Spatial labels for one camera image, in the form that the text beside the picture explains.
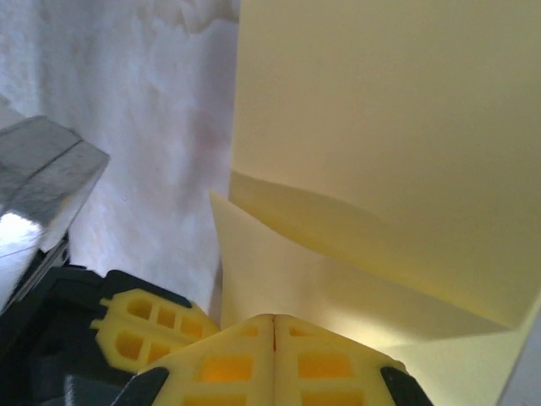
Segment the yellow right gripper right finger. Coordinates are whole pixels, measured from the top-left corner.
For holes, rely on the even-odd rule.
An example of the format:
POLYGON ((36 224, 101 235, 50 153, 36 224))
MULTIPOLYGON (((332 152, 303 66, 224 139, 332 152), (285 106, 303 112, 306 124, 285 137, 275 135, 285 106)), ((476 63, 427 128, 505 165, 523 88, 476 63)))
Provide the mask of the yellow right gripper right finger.
POLYGON ((275 317, 276 405, 431 405, 405 365, 290 315, 275 317))

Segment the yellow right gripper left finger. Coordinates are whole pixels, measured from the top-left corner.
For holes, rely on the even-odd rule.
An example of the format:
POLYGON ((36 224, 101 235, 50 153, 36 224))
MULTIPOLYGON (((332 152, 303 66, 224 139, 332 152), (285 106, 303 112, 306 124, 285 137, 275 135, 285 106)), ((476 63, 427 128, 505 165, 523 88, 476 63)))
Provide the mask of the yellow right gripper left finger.
POLYGON ((115 405, 272 405, 273 315, 257 315, 173 352, 133 377, 115 405))

